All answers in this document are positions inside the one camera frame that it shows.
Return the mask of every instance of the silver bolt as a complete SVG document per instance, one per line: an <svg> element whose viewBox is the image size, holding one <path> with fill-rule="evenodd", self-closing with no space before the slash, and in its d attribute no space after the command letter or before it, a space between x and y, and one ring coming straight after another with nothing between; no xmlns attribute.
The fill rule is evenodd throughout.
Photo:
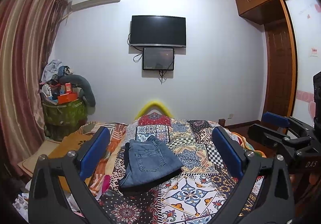
<svg viewBox="0 0 321 224"><path fill-rule="evenodd" d="M277 158L279 161L283 161L283 160L284 160L283 156L280 155L280 154L278 154L278 155L276 156L276 158Z"/></svg>
<svg viewBox="0 0 321 224"><path fill-rule="evenodd" d="M69 151L69 152L67 152L67 155L68 155L69 157L73 157L73 156L76 155L76 152L75 152L75 151Z"/></svg>
<svg viewBox="0 0 321 224"><path fill-rule="evenodd" d="M41 154L41 155L38 157L38 160L39 160L39 161L43 161L46 157L47 157L47 155Z"/></svg>
<svg viewBox="0 0 321 224"><path fill-rule="evenodd" d="M254 156L254 152L253 151L247 151L246 152L246 155L248 156L248 157L253 157Z"/></svg>

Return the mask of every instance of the baseboard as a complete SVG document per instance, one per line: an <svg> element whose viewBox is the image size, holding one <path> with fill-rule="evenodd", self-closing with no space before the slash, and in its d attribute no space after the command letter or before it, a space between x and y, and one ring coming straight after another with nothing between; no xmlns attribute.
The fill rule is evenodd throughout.
<svg viewBox="0 0 321 224"><path fill-rule="evenodd" d="M248 122L243 122L243 123L238 123L238 124L225 125L225 128L230 130L230 129L240 128L240 127L244 127L244 126L251 126L255 123L260 124L261 121L255 120L255 121L248 121Z"/></svg>

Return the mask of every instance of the television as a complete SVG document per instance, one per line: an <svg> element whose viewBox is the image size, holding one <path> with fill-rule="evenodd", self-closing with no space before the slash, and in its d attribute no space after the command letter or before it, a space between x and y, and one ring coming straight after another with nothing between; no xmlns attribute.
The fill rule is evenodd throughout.
<svg viewBox="0 0 321 224"><path fill-rule="evenodd" d="M144 47L143 70L174 70L174 48Z"/></svg>
<svg viewBox="0 0 321 224"><path fill-rule="evenodd" d="M130 45L186 47L186 18L132 16Z"/></svg>

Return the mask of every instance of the folded jeans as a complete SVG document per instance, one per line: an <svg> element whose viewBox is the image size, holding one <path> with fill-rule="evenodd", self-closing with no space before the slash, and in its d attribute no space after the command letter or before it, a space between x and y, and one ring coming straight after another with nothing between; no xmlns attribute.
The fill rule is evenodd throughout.
<svg viewBox="0 0 321 224"><path fill-rule="evenodd" d="M149 137L145 142L130 140L126 164L125 176L119 181L121 188L153 182L183 167L170 148L155 136Z"/></svg>

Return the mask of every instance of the brown door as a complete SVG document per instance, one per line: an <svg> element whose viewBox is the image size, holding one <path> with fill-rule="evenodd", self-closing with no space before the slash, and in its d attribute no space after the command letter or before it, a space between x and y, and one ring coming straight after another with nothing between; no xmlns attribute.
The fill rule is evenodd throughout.
<svg viewBox="0 0 321 224"><path fill-rule="evenodd" d="M264 112L287 116L292 87L292 51L285 20L264 25L268 76Z"/></svg>

